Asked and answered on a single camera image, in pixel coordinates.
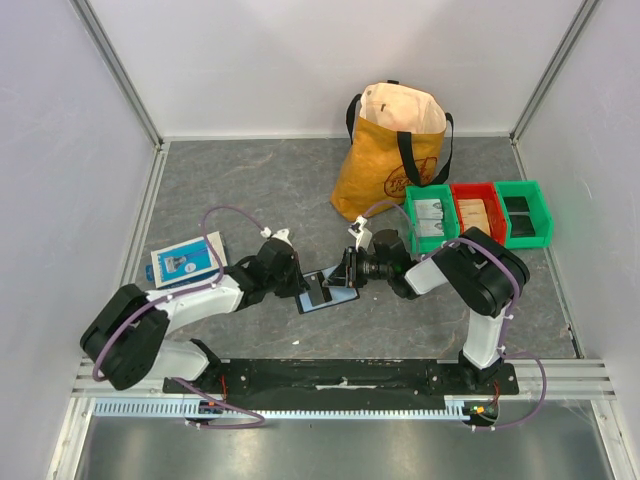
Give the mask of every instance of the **printed logo on bag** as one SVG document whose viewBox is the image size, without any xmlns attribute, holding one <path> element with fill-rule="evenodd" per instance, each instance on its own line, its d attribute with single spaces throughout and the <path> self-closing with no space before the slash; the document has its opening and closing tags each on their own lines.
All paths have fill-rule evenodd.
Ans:
<svg viewBox="0 0 640 480">
<path fill-rule="evenodd" d="M 429 183 L 431 177 L 435 172 L 435 168 L 428 168 L 429 165 L 434 165 L 438 159 L 436 157 L 427 157 L 420 160 L 416 160 L 416 167 L 420 172 L 420 179 L 423 184 Z M 384 193 L 392 198 L 404 198 L 404 190 L 411 185 L 411 181 L 407 178 L 407 174 L 404 172 L 404 166 L 400 165 L 396 168 L 391 175 L 384 182 Z"/>
</svg>

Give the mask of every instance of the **white wall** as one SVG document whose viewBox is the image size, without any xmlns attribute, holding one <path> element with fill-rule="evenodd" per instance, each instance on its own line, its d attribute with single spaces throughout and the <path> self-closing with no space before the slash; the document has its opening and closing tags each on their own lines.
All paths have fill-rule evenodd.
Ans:
<svg viewBox="0 0 640 480">
<path fill-rule="evenodd" d="M 152 161 L 67 0 L 0 14 L 0 478 L 41 479 Z"/>
<path fill-rule="evenodd" d="M 552 247 L 587 351 L 605 360 L 640 445 L 640 3 L 601 2 L 521 153 L 556 220 Z"/>
<path fill-rule="evenodd" d="M 579 0 L 92 0 L 167 136 L 345 134 L 389 78 L 459 132 L 508 132 Z"/>
</svg>

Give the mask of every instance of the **gray floor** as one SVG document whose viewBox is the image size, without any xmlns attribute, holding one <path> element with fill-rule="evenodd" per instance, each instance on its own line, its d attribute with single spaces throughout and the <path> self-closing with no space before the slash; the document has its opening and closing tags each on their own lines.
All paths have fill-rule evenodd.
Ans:
<svg viewBox="0 0 640 480">
<path fill-rule="evenodd" d="M 152 287 L 144 277 L 149 252 L 198 236 L 202 214 L 215 204 L 243 207 L 272 230 L 290 228 L 303 271 L 337 264 L 353 237 L 328 199 L 348 148 L 344 139 L 172 143 L 139 284 Z M 508 139 L 456 139 L 450 182 L 517 179 Z M 393 227 L 406 238 L 398 212 L 376 216 L 370 226 Z M 223 233 L 231 262 L 256 253 L 262 243 L 255 227 L 233 212 L 216 214 L 210 230 Z M 509 351 L 574 357 L 544 252 L 517 253 L 531 281 L 516 308 Z M 172 338 L 200 338 L 222 357 L 454 358 L 466 337 L 467 312 L 449 286 L 407 301 L 381 281 L 369 283 L 360 300 L 307 315 L 298 314 L 293 300 L 270 295 L 244 311 L 189 325 Z"/>
<path fill-rule="evenodd" d="M 503 402 L 522 418 L 527 402 Z M 93 418 L 77 480 L 607 480 L 589 402 L 547 402 L 522 428 L 472 434 L 421 420 L 270 420 L 258 430 L 203 431 L 181 419 Z"/>
</svg>

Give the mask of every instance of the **yellow bag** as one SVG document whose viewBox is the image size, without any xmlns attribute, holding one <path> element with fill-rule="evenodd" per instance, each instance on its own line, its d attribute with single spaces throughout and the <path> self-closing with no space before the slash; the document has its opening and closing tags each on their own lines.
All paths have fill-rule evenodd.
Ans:
<svg viewBox="0 0 640 480">
<path fill-rule="evenodd" d="M 356 105 L 361 103 L 353 134 Z M 434 177 L 440 148 L 451 123 L 451 151 Z M 453 117 L 426 92 L 389 80 L 368 86 L 347 109 L 351 149 L 331 194 L 333 206 L 354 221 L 380 200 L 404 203 L 409 184 L 442 184 L 449 178 L 453 154 Z M 391 208 L 383 205 L 374 212 Z"/>
</svg>

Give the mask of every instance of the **storage bin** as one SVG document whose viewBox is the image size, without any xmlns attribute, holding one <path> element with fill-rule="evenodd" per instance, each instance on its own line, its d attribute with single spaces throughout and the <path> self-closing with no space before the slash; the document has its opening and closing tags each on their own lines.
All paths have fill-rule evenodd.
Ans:
<svg viewBox="0 0 640 480">
<path fill-rule="evenodd" d="M 407 187 L 407 199 L 404 202 L 404 209 L 411 219 L 411 223 L 417 228 L 418 218 L 413 205 L 415 200 L 438 199 L 442 202 L 442 210 L 444 218 L 442 226 L 444 235 L 440 237 L 420 237 L 415 238 L 413 231 L 409 231 L 409 241 L 411 243 L 411 251 L 417 253 L 428 253 L 435 250 L 442 242 L 451 240 L 460 235 L 460 224 L 458 223 L 458 214 L 453 203 L 453 196 L 448 185 L 432 185 L 430 187 Z"/>
<path fill-rule="evenodd" d="M 507 238 L 507 221 L 504 218 L 502 204 L 498 198 L 495 187 L 492 183 L 457 183 L 451 185 L 451 194 L 456 207 L 456 214 L 460 223 L 460 232 L 466 230 L 458 201 L 466 199 L 481 199 L 487 211 L 489 227 L 491 228 L 491 238 L 501 245 L 505 244 Z"/>
<path fill-rule="evenodd" d="M 507 222 L 507 248 L 542 248 L 548 247 L 553 234 L 553 218 L 542 195 L 540 185 L 536 181 L 495 182 L 496 191 Z M 535 230 L 533 237 L 511 238 L 512 222 L 509 218 L 505 198 L 524 197 L 529 207 L 529 217 Z"/>
</svg>

